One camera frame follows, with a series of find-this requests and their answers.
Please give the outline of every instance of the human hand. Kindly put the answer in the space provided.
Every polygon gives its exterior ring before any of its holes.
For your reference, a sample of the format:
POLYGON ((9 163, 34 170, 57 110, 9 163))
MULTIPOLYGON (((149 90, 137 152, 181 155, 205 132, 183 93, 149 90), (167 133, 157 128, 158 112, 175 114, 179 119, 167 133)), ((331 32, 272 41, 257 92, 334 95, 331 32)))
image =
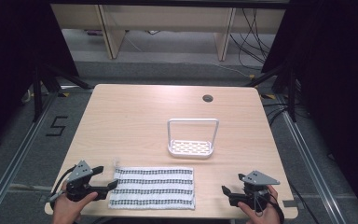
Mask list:
MULTIPOLYGON (((66 183, 62 184, 61 190, 66 190, 66 183)), ((52 224, 73 224, 79 221, 81 210, 97 196, 97 192, 92 192, 81 201, 72 202, 65 193, 60 195, 55 201, 52 224)))
MULTIPOLYGON (((273 196, 270 199, 271 202, 277 203, 278 192, 271 185, 267 185, 267 187, 268 191, 273 196)), ((252 210, 246 203, 239 202, 238 207, 250 218, 246 224, 280 224, 278 213, 270 203, 267 203, 267 207, 264 209, 262 216, 258 216, 255 213, 255 210, 252 210)))

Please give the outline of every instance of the round hole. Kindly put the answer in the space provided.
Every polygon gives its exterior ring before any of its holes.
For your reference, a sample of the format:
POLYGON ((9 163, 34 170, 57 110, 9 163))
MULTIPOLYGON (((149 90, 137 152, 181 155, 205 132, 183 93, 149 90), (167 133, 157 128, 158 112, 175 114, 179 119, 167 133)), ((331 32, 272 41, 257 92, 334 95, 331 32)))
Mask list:
POLYGON ((213 97, 212 97, 212 95, 207 94, 207 95, 202 96, 202 100, 207 103, 210 103, 213 100, 213 97))

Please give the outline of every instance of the black and white striped cloth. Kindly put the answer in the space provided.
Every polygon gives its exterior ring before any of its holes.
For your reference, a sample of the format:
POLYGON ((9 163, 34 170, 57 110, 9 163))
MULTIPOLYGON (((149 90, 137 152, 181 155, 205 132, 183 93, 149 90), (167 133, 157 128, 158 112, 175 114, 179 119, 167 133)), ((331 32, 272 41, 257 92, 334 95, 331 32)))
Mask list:
POLYGON ((109 208, 195 209, 193 173, 187 167, 117 167, 109 208))

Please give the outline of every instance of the white basket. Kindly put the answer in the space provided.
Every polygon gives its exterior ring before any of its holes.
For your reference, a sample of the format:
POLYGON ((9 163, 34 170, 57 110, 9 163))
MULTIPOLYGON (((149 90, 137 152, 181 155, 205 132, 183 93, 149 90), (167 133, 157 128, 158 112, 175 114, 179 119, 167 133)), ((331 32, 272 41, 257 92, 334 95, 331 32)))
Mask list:
POLYGON ((168 151, 176 158, 207 159, 213 153, 213 143, 219 127, 218 119, 170 119, 168 126, 168 151), (209 141, 187 141, 171 139, 171 123, 176 121, 203 121, 215 122, 215 128, 211 142, 209 141))

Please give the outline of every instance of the gray floor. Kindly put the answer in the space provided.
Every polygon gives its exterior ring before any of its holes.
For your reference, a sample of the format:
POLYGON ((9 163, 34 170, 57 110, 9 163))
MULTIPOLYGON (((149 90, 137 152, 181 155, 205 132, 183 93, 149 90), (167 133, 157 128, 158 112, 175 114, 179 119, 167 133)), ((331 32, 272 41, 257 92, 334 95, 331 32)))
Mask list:
MULTIPOLYGON (((89 36, 80 30, 64 30, 65 38, 76 61, 82 80, 89 84, 98 83, 137 83, 137 84, 175 84, 175 85, 216 85, 242 86, 250 81, 249 76, 259 76, 258 70, 245 68, 239 62, 238 48, 230 41, 227 58, 217 60, 212 34, 159 32, 150 35, 145 31, 129 31, 117 59, 107 59, 103 38, 89 36)), ((263 41, 270 45, 273 35, 262 35, 263 41)), ((255 49, 254 53, 262 57, 255 49)), ((249 56, 241 55, 247 66, 262 65, 249 56)), ((62 85, 71 83, 60 80, 62 85)), ((273 78, 257 89, 260 94, 273 94, 270 87, 273 78)), ((30 146, 20 170, 0 204, 0 223, 49 223, 50 216, 44 212, 46 197, 52 188, 57 173, 76 127, 86 108, 91 93, 83 90, 70 90, 67 97, 56 97, 48 109, 40 129, 30 146), (65 130, 60 137, 49 137, 56 133, 50 125, 57 116, 65 130)), ((276 99, 262 99, 266 115, 277 109, 276 99)), ((312 119, 304 107, 296 108, 297 126, 315 159, 326 185, 337 200, 338 207, 348 223, 358 223, 358 201, 351 191, 345 177, 334 161, 326 156, 328 148, 319 135, 312 119)), ((32 125, 33 101, 18 108, 0 136, 0 180, 7 166, 20 147, 32 125)), ((277 148, 288 179, 293 183, 320 223, 333 223, 315 187, 309 170, 303 161, 298 146, 290 133, 283 116, 271 125, 277 148)), ((309 211, 293 191, 298 204, 299 215, 287 223, 313 223, 309 211)), ((80 223, 100 223, 97 217, 84 217, 80 223)))

